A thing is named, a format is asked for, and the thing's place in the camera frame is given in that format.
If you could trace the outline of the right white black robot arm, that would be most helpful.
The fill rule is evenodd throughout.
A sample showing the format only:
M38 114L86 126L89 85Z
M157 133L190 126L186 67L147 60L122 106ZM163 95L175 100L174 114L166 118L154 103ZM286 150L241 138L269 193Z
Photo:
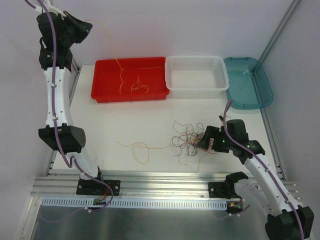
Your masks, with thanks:
M265 150L250 140L241 119L228 120L221 127L207 126L197 146L203 150L229 153L238 158L257 182L242 171L228 174L223 182L209 182L211 198L242 198L266 217L265 232L270 240L306 240L311 235L314 213L302 206L270 167Z

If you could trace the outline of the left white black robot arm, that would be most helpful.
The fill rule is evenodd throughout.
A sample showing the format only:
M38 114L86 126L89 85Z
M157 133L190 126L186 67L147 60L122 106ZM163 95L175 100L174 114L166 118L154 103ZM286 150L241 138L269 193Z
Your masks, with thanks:
M77 195L118 196L120 180L104 179L85 148L85 131L74 126L70 110L71 46L80 44L93 26L66 11L44 11L36 20L42 35L39 63L45 76L48 102L45 127L38 130L38 136L60 153L68 168L79 170Z

